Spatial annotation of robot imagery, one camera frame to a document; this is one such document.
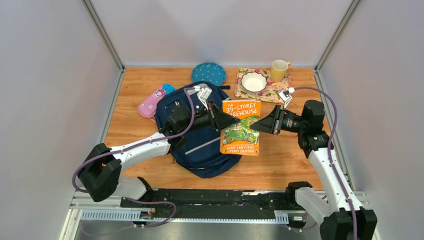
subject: wooden surface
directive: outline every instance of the wooden surface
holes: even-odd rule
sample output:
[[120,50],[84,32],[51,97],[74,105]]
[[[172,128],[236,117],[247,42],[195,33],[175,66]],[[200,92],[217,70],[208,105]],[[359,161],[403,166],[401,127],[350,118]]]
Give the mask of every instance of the wooden surface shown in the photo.
[[[231,85],[225,92],[232,99],[238,68],[226,68],[224,85]],[[127,68],[110,127],[106,137],[109,147],[128,144],[149,137],[158,129],[151,120],[138,113],[138,106],[161,85],[168,83],[176,89],[192,81],[192,68]],[[292,87],[316,87],[310,68],[290,68]],[[299,90],[293,95],[288,109],[302,113],[306,100],[320,100],[317,92]],[[262,102],[261,117],[268,115],[274,103]],[[324,130],[329,133],[327,122]],[[123,174],[129,177],[143,177],[153,188],[178,189],[243,189],[243,190],[284,190],[289,182],[308,181],[316,190],[322,190],[320,179],[298,146],[295,133],[281,131],[279,135],[261,133],[259,157],[243,156],[229,171],[202,179],[173,162],[173,157],[154,157],[139,163]]]

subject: pink pencil case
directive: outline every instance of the pink pencil case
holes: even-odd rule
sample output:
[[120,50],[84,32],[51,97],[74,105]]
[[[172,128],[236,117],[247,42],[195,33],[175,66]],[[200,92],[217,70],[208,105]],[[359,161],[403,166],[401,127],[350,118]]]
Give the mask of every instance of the pink pencil case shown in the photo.
[[139,106],[138,112],[141,116],[148,118],[156,123],[155,114],[156,114],[156,105],[163,97],[165,97],[165,90],[163,87],[156,89],[150,96],[146,98]]

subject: blue lid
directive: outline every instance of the blue lid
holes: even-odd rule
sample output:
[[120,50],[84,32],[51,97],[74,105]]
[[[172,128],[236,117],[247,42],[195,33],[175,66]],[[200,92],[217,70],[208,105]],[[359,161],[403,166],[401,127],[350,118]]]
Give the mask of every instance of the blue lid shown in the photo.
[[224,68],[214,62],[205,62],[197,65],[191,72],[193,82],[210,82],[219,86],[223,84],[226,78]]
[[165,83],[162,86],[162,89],[165,90],[165,95],[172,93],[173,91],[175,91],[175,87],[169,85],[168,83]]

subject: gray wall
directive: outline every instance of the gray wall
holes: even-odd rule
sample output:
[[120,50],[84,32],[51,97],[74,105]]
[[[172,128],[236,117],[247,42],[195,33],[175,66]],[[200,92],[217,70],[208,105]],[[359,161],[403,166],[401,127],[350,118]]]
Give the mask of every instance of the gray wall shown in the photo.
[[0,233],[58,239],[119,77],[79,0],[0,3]]
[[315,65],[351,0],[92,0],[126,65]]
[[423,239],[424,2],[364,0],[322,71],[384,240]]

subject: floral placemat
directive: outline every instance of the floral placemat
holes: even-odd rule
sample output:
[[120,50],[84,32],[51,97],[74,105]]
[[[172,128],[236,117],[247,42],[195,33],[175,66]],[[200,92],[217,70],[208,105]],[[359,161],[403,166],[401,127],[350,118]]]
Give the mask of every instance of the floral placemat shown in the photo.
[[[258,74],[262,74],[266,78],[266,88],[261,91],[258,95],[251,95],[244,91],[242,87],[242,77],[247,73],[256,72]],[[237,80],[235,81],[235,92],[234,95],[238,98],[242,99],[255,99],[259,101],[271,102],[271,103],[281,103],[283,104],[283,100],[281,100],[278,95],[279,92],[283,90],[287,90],[290,87],[291,77],[288,73],[286,73],[281,81],[272,81],[270,78],[271,71],[270,70],[261,70],[254,68],[240,68],[237,73]]]

